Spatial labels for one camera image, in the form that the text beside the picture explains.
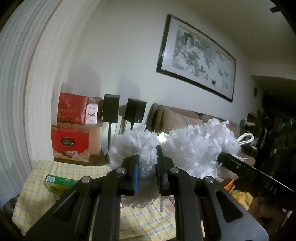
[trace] tablecloth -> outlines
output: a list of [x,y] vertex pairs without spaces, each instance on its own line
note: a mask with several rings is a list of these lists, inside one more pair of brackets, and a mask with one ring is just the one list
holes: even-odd
[[[43,185],[47,174],[79,180],[83,176],[97,178],[110,171],[107,166],[80,166],[41,160],[27,178],[13,213],[13,222],[26,233],[59,199]],[[125,207],[120,214],[120,240],[160,241],[175,236],[175,215],[166,207],[159,211],[160,201],[147,208]]]

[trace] red gift box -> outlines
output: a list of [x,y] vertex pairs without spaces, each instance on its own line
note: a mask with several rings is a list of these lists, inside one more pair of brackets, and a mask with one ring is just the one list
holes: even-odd
[[54,157],[89,161],[89,130],[52,126]]
[[83,125],[88,100],[87,96],[60,93],[57,121]]

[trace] green box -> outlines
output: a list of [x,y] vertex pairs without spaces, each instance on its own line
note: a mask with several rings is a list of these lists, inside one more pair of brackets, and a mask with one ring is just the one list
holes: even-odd
[[74,186],[76,182],[78,182],[78,180],[73,180],[73,179],[64,178],[64,177],[57,177],[57,176],[48,174],[44,179],[43,184],[48,191],[59,194],[59,195],[63,195],[72,186]]

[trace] grapevine painting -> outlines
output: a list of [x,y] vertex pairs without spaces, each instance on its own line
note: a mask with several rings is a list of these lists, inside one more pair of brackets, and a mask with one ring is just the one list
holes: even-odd
[[157,72],[232,101],[235,59],[193,26],[171,15],[168,18]]

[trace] black speaker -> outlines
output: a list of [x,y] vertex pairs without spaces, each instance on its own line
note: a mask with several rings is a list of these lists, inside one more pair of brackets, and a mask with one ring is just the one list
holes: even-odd
[[138,99],[128,99],[126,105],[126,113],[124,119],[133,123],[140,123],[143,121],[146,108],[146,102]]
[[119,95],[104,95],[103,122],[118,121]]

